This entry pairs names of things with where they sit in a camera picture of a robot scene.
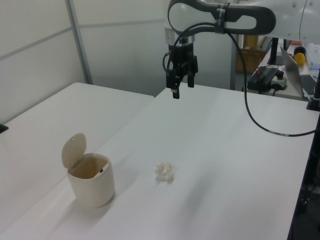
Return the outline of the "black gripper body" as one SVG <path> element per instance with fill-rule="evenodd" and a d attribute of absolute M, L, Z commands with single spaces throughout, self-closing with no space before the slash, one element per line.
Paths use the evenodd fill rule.
<path fill-rule="evenodd" d="M 171 46 L 172 69 L 176 75 L 195 75 L 194 40 L 194 37 L 182 37 L 176 45 Z"/>

